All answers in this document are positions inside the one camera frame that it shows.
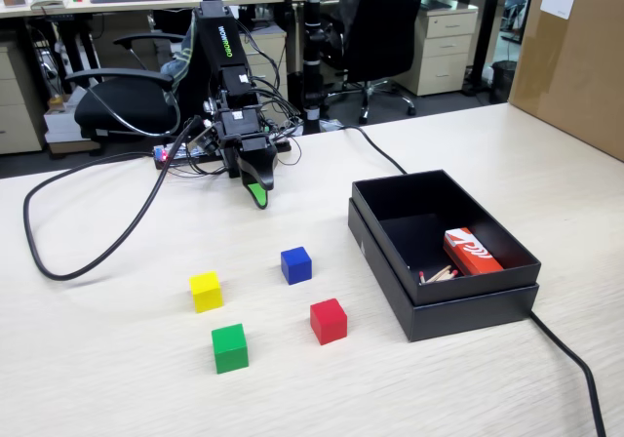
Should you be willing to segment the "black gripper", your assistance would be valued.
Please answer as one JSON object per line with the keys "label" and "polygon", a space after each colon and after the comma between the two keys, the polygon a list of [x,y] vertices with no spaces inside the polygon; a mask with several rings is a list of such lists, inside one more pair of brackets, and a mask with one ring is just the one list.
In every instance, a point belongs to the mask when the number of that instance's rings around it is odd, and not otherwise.
{"label": "black gripper", "polygon": [[241,179],[255,205],[268,206],[268,191],[274,188],[277,148],[267,132],[261,130],[255,107],[223,110],[217,127],[218,148],[233,148],[237,155]]}

